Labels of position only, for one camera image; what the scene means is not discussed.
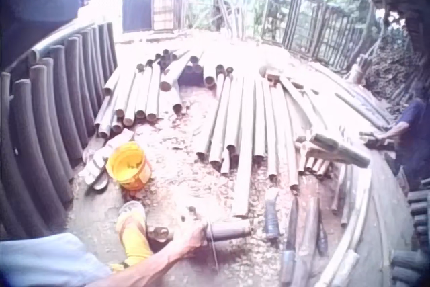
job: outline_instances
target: bamboo tube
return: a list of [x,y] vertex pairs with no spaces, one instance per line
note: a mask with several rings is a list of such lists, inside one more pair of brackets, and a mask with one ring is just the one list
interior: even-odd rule
[[161,81],[159,81],[159,86],[161,91],[170,91],[173,84],[177,82],[178,78],[181,76],[182,71],[187,65],[190,54],[186,54],[179,60],[172,62],[165,70]]
[[222,87],[224,87],[224,74],[218,74],[216,77],[216,98],[221,98]]
[[89,136],[92,136],[95,132],[94,114],[96,112],[93,112],[93,109],[91,107],[91,100],[89,99],[87,80],[86,80],[86,76],[85,76],[85,63],[84,63],[84,59],[83,59],[82,36],[81,35],[75,35],[74,37],[77,37],[79,40],[79,48],[78,48],[78,50],[79,50],[79,57],[78,57],[79,86],[81,87],[80,92],[81,92],[83,117],[84,117],[84,121],[85,121],[85,127],[87,129],[87,134]]
[[263,80],[255,79],[255,130],[253,156],[260,163],[266,156],[266,118],[263,94]]
[[236,182],[234,183],[234,198],[232,203],[232,215],[240,218],[246,217],[248,213],[255,107],[254,79],[245,77],[243,83],[241,156],[239,158]]
[[47,74],[44,65],[34,65],[30,68],[34,125],[46,170],[58,197],[66,206],[73,199],[73,194],[52,135],[46,92]]
[[83,62],[85,66],[85,79],[87,82],[87,89],[89,94],[89,101],[91,102],[91,109],[93,110],[93,116],[95,116],[99,107],[97,104],[97,97],[95,94],[93,67],[91,65],[91,47],[90,47],[91,43],[89,38],[89,31],[87,30],[82,31],[81,36],[82,36]]
[[359,179],[357,185],[357,194],[355,196],[355,205],[349,219],[348,227],[346,228],[343,236],[331,257],[329,263],[324,269],[320,276],[320,280],[316,283],[315,287],[327,287],[330,286],[333,277],[335,276],[339,266],[341,265],[342,259],[349,248],[352,236],[355,232],[356,224],[359,218],[359,211],[363,201],[368,200],[370,195],[370,182],[372,178],[372,172],[370,169],[359,169]]
[[116,98],[114,109],[115,115],[120,118],[123,118],[126,114],[128,99],[130,98],[134,78],[136,77],[137,73],[137,70],[133,71],[132,74],[128,72],[127,75],[124,75],[123,82],[117,85],[118,88],[116,91],[118,92],[118,97]]
[[73,121],[70,96],[67,89],[65,50],[64,46],[53,46],[50,56],[54,60],[54,95],[58,123],[61,136],[64,141],[69,159],[80,159],[82,157],[82,146]]
[[222,153],[222,165],[221,165],[221,175],[228,175],[230,173],[230,152],[227,148],[224,148]]
[[230,98],[231,78],[226,77],[220,105],[216,115],[214,133],[212,135],[212,143],[210,145],[209,162],[215,169],[220,169],[222,161],[222,152],[224,151],[224,140],[226,136],[226,121],[228,112],[228,99]]
[[69,38],[66,41],[64,49],[64,55],[66,57],[67,85],[69,87],[68,90],[73,120],[75,121],[75,127],[79,140],[81,141],[81,145],[85,147],[88,145],[88,135],[82,110],[81,87],[79,85],[79,39],[76,37]]
[[160,96],[160,66],[158,64],[153,65],[153,72],[150,79],[148,103],[146,105],[146,119],[149,122],[155,122],[158,118]]
[[233,77],[230,98],[228,100],[227,125],[224,146],[234,154],[239,143],[239,128],[241,121],[241,105],[243,94],[243,77]]
[[48,96],[48,111],[49,111],[49,120],[52,129],[52,135],[54,137],[54,142],[56,145],[56,150],[58,156],[61,160],[62,168],[64,169],[64,174],[67,179],[72,179],[74,176],[72,167],[69,163],[69,158],[67,157],[67,152],[65,148],[65,144],[62,141],[60,126],[58,124],[58,118],[56,115],[55,108],[55,97],[54,97],[54,61],[51,58],[43,58],[40,60],[40,64],[46,67],[46,86],[47,86],[47,96]]
[[27,233],[24,231],[22,225],[19,223],[15,212],[13,211],[3,185],[0,182],[0,213],[1,224],[4,226],[9,239],[20,240],[27,239]]
[[5,195],[11,209],[19,215],[17,220],[24,229],[26,235],[31,238],[44,237],[48,229],[40,213],[34,206],[29,191],[23,181],[16,162],[14,148],[9,131],[9,96],[10,96],[10,74],[1,73],[1,131],[0,131],[0,155],[1,155],[1,182]]
[[136,72],[134,81],[131,86],[130,97],[128,98],[126,113],[124,114],[123,123],[127,127],[131,127],[136,116],[136,103],[139,95],[139,88],[142,84],[143,72]]
[[182,100],[179,96],[179,86],[175,83],[170,90],[172,109],[175,114],[180,114],[182,111]]
[[110,45],[110,52],[112,53],[112,60],[114,62],[114,69],[118,67],[118,62],[116,58],[116,51],[115,51],[115,41],[114,41],[114,27],[112,25],[112,22],[107,22],[107,36],[109,39],[109,45]]
[[269,82],[266,80],[263,80],[263,94],[267,130],[267,176],[273,181],[277,178],[276,128]]
[[98,26],[99,28],[99,43],[100,43],[100,56],[101,56],[101,67],[103,68],[104,80],[107,81],[111,75],[108,57],[108,44],[106,40],[106,34],[104,31],[103,24]]
[[304,225],[302,244],[297,252],[292,287],[307,286],[312,272],[312,260],[318,234],[319,198],[311,198]]
[[101,104],[103,103],[103,85],[105,84],[105,81],[101,79],[99,75],[99,66],[97,62],[96,57],[96,51],[95,51],[95,40],[93,39],[93,30],[88,30],[88,45],[89,45],[89,56],[91,57],[91,70],[93,74],[93,82],[94,82],[94,92],[95,92],[95,98],[97,99],[97,107],[100,108]]
[[40,151],[32,111],[30,80],[16,81],[13,94],[13,115],[19,134],[19,146],[23,147],[19,152],[19,160],[21,165],[25,165],[22,170],[26,185],[48,227],[55,232],[61,231],[66,225],[67,215]]

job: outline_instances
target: leg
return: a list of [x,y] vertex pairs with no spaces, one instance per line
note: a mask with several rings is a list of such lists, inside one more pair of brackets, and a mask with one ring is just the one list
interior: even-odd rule
[[125,249],[127,259],[124,263],[112,265],[113,271],[136,265],[153,255],[146,238],[146,216],[142,204],[137,201],[125,203],[120,210],[116,224]]

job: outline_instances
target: person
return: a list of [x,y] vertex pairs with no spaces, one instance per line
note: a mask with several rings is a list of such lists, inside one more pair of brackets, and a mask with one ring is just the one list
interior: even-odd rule
[[395,176],[398,175],[401,166],[410,162],[413,147],[422,128],[421,120],[429,100],[429,92],[422,85],[415,87],[414,94],[414,100],[404,110],[397,123],[384,134],[375,134],[379,141],[389,138],[396,139],[396,158],[393,159],[388,153],[384,156]]
[[111,266],[88,253],[71,233],[39,239],[0,242],[0,273],[10,286],[149,286],[180,259],[206,242],[206,221],[189,214],[173,240],[153,254],[146,237],[146,215],[140,202],[125,203],[116,230],[126,260]]

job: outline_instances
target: dirt ground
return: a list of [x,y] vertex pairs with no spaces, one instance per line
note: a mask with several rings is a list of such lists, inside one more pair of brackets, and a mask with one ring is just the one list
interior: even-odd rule
[[[149,48],[146,44],[131,44],[122,46],[119,52],[140,55],[139,53]],[[282,64],[287,67],[286,73],[292,73],[295,78],[306,81],[310,87],[340,91],[333,82],[313,71],[306,63],[291,57],[285,50],[261,46],[259,52],[264,53],[265,59],[274,65]],[[193,150],[194,138],[215,101],[214,92],[201,87],[182,87],[180,92],[186,106],[182,115],[176,116],[171,112],[169,98],[164,97],[166,93],[162,93],[161,119],[153,125],[134,126],[134,140],[144,147],[153,169],[153,178],[145,189],[130,197],[116,183],[111,182],[106,191],[96,194],[86,187],[83,180],[75,180],[75,202],[70,214],[69,230],[82,239],[102,262],[121,262],[125,258],[114,226],[120,206],[130,198],[142,201],[148,216],[148,225],[174,229],[186,204],[196,206],[198,212],[211,222],[230,220],[236,171],[232,170],[229,176],[222,176],[209,163],[199,161]],[[327,103],[328,119],[337,125],[341,120],[352,136],[357,137],[360,130],[372,129],[366,120],[339,100]],[[300,132],[304,123],[300,114],[294,115],[296,133]],[[102,144],[102,140],[94,138],[90,147],[100,147]],[[387,268],[384,255],[393,248],[408,249],[412,235],[412,222],[400,188],[395,179],[388,175],[388,167],[382,161],[381,155],[375,152],[371,154],[374,170],[372,200],[363,242],[359,246],[361,260],[350,286],[389,286],[389,277],[387,281],[386,275],[382,275]],[[78,166],[76,172],[81,168],[82,165]],[[341,214],[335,216],[331,212],[337,172],[334,167],[331,171],[332,179],[324,181],[319,181],[312,175],[299,179],[297,247],[302,240],[307,203],[313,196],[320,198],[322,221],[329,239],[329,255],[315,255],[309,286],[313,286],[318,280],[343,234],[340,226]],[[280,252],[285,243],[285,235],[282,235],[279,245],[272,245],[265,240],[263,234],[264,195],[266,189],[273,185],[266,176],[265,164],[260,168],[254,166],[249,200],[249,219],[253,234],[246,239],[215,244],[219,272],[216,271],[212,248],[208,247],[201,250],[196,258],[186,259],[175,265],[157,286],[278,285]],[[281,231],[284,233],[294,195],[288,183],[280,181],[278,187],[281,193],[277,201],[277,212]],[[387,241],[381,240],[382,232],[390,233]],[[362,275],[369,284],[363,284]]]

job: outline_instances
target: curved bamboo slat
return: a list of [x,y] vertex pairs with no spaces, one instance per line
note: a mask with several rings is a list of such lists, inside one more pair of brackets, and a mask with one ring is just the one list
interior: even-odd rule
[[25,165],[21,171],[46,225],[57,232],[64,229],[67,215],[55,192],[40,151],[32,110],[30,80],[16,81],[13,95],[13,115],[19,133],[19,145],[25,147],[19,152],[20,164]]
[[81,87],[81,101],[82,101],[82,111],[85,120],[85,127],[87,129],[87,134],[92,136],[95,132],[94,127],[94,112],[91,107],[91,100],[89,99],[87,78],[85,76],[85,63],[83,60],[83,47],[82,47],[82,35],[75,35],[79,40],[79,86]]
[[40,150],[56,193],[62,204],[66,206],[73,199],[73,194],[52,135],[46,79],[47,72],[44,65],[34,65],[30,68],[34,124]]
[[69,156],[69,159],[80,159],[83,151],[75,122],[73,121],[69,90],[67,89],[64,49],[62,45],[53,46],[50,49],[50,56],[54,60],[55,108],[67,156]]
[[93,67],[91,65],[91,40],[89,38],[89,31],[88,30],[82,31],[81,36],[82,36],[83,62],[85,65],[85,79],[87,81],[89,101],[91,102],[91,109],[93,110],[93,117],[94,117],[99,107],[97,105],[97,98],[95,96]]
[[81,87],[79,86],[79,39],[69,38],[65,43],[64,54],[66,56],[66,76],[69,87],[69,99],[72,107],[73,119],[79,140],[83,147],[88,145],[87,129],[82,110]]
[[52,135],[54,137],[56,150],[58,156],[61,160],[62,168],[66,174],[67,179],[72,179],[74,174],[72,167],[69,163],[69,158],[67,157],[66,147],[62,141],[60,126],[58,123],[58,116],[56,114],[55,108],[55,95],[54,95],[54,61],[51,58],[43,58],[39,62],[41,65],[46,67],[46,86],[47,86],[47,96],[48,96],[48,110],[49,110],[49,120],[51,123]]

